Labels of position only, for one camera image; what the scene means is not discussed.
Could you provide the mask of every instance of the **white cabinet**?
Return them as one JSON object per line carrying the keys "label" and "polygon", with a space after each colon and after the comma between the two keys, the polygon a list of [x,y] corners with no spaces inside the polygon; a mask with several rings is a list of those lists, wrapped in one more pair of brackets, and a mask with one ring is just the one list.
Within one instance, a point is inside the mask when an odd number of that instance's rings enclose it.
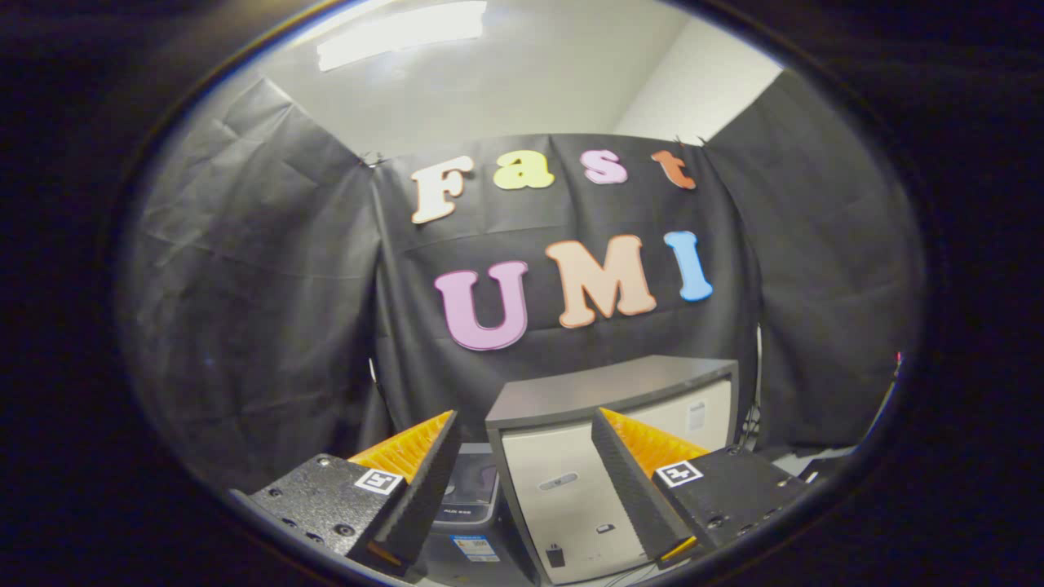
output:
{"label": "white cabinet", "polygon": [[[612,404],[620,398],[607,393],[601,405],[717,450],[735,430],[733,380],[705,379],[669,394],[642,397],[638,390],[619,407]],[[590,394],[586,397],[589,403]],[[554,407],[571,407],[566,403],[559,398]],[[513,514],[523,518],[519,525],[528,534],[530,555],[553,584],[587,581],[649,561],[591,442],[590,410],[585,414],[529,426],[515,418],[515,426],[491,433],[508,472],[501,476],[511,480],[505,490]]]}

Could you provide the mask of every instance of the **sticker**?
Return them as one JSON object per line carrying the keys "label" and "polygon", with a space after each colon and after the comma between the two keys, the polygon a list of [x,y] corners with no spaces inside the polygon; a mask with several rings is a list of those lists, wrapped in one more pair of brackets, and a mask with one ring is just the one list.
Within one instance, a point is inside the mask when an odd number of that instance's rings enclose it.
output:
{"label": "sticker", "polygon": [[497,563],[500,559],[484,536],[450,536],[464,556],[473,563]]}
{"label": "sticker", "polygon": [[667,487],[678,487],[682,484],[686,484],[704,476],[704,474],[690,465],[688,461],[682,461],[681,463],[660,467],[656,470],[656,472],[660,475],[660,478],[667,484]]}
{"label": "sticker", "polygon": [[682,169],[685,168],[685,162],[671,155],[669,150],[661,150],[652,154],[652,161],[656,161],[663,167],[663,172],[667,174],[670,183],[675,186],[682,189],[694,189],[696,187],[695,180],[686,177],[682,172]]}
{"label": "sticker", "polygon": [[620,158],[611,150],[588,150],[580,156],[587,167],[584,175],[596,184],[622,184],[627,181],[627,170],[618,162]]}
{"label": "sticker", "polygon": [[402,475],[388,473],[379,469],[370,469],[364,475],[355,482],[355,487],[361,487],[366,491],[387,495],[402,482]]}
{"label": "sticker", "polygon": [[475,161],[461,155],[456,159],[414,171],[409,177],[417,182],[417,212],[413,212],[413,224],[423,225],[452,214],[456,204],[447,202],[446,194],[459,197],[464,193],[464,175],[460,172],[471,171],[474,168]]}
{"label": "sticker", "polygon": [[567,483],[572,483],[572,482],[576,480],[577,478],[578,477],[577,477],[577,475],[576,475],[575,472],[566,473],[566,474],[562,475],[559,478],[554,478],[554,479],[547,480],[547,482],[544,482],[544,483],[540,484],[539,486],[537,486],[537,489],[539,489],[541,491],[547,491],[549,489],[554,489],[556,487],[562,487],[562,486],[566,485]]}
{"label": "sticker", "polygon": [[704,277],[696,253],[696,235],[689,231],[674,231],[663,235],[663,241],[674,250],[674,260],[682,272],[682,289],[678,292],[686,302],[698,302],[714,292],[714,286]]}
{"label": "sticker", "polygon": [[652,311],[656,298],[649,294],[645,281],[641,248],[642,239],[637,236],[616,235],[609,239],[606,263],[599,265],[578,240],[549,244],[544,254],[559,263],[566,305],[559,323],[566,328],[579,328],[594,322],[595,313],[587,306],[588,299],[606,318],[613,318],[615,310],[620,310],[623,315]]}
{"label": "sticker", "polygon": [[528,265],[522,261],[506,261],[490,267],[489,274],[500,284],[500,299],[504,305],[504,322],[487,328],[475,318],[472,286],[478,274],[459,271],[443,274],[435,279],[435,289],[443,292],[446,327],[456,344],[473,351],[492,351],[509,347],[525,334],[525,291],[522,276]]}
{"label": "sticker", "polygon": [[707,404],[697,401],[689,405],[689,431],[694,432],[704,427],[704,420],[707,416]]}
{"label": "sticker", "polygon": [[536,150],[513,150],[497,158],[500,169],[493,183],[500,189],[546,188],[554,183],[547,171],[547,158]]}

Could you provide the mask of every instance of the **cabinet door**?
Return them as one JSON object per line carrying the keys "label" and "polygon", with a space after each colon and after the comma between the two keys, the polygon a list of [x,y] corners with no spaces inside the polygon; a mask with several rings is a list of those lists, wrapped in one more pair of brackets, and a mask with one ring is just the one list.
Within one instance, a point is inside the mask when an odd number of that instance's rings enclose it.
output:
{"label": "cabinet door", "polygon": [[683,438],[701,448],[729,445],[733,421],[732,382],[715,381],[689,393],[623,413],[643,424]]}
{"label": "cabinet door", "polygon": [[[591,442],[590,423],[504,433],[503,445],[519,506],[552,582],[594,579],[647,561]],[[551,566],[547,551],[554,544],[564,566]]]}

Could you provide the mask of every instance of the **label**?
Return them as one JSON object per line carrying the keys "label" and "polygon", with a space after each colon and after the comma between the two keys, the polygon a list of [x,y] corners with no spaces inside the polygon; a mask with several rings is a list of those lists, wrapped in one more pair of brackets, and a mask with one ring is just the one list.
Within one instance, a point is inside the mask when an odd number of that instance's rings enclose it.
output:
{"label": "label", "polygon": [[473,563],[497,563],[500,559],[484,536],[450,536],[464,556]]}
{"label": "label", "polygon": [[539,486],[537,486],[537,489],[539,489],[541,491],[548,491],[548,490],[554,489],[556,487],[562,487],[562,486],[566,485],[567,483],[573,483],[577,478],[578,478],[578,476],[576,475],[575,472],[566,473],[566,474],[562,475],[559,478],[551,479],[551,480],[544,482],[544,483],[540,484]]}
{"label": "label", "polygon": [[688,461],[682,461],[681,463],[660,467],[656,470],[656,473],[660,475],[660,478],[662,478],[664,483],[667,484],[667,487],[678,487],[682,484],[696,480],[704,476],[704,474],[690,465]]}
{"label": "label", "polygon": [[359,480],[355,482],[355,487],[380,493],[381,495],[388,495],[402,479],[402,475],[381,471],[380,469],[370,469],[359,477]]}
{"label": "label", "polygon": [[435,519],[446,523],[480,522],[490,517],[491,506],[443,504]]}
{"label": "label", "polygon": [[707,404],[697,401],[689,405],[689,431],[694,432],[704,427],[704,420],[707,416]]}

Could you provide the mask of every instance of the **white wall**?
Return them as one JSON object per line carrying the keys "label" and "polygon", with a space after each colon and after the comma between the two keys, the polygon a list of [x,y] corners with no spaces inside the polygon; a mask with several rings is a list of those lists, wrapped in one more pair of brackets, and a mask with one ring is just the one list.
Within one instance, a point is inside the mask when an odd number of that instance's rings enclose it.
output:
{"label": "white wall", "polygon": [[716,26],[692,19],[626,109],[618,135],[701,144],[751,105],[782,68]]}
{"label": "white wall", "polygon": [[[343,30],[443,1],[392,2]],[[395,157],[502,135],[611,134],[689,19],[651,0],[496,0],[480,39],[321,72],[318,38],[272,51],[260,69],[359,154]]]}

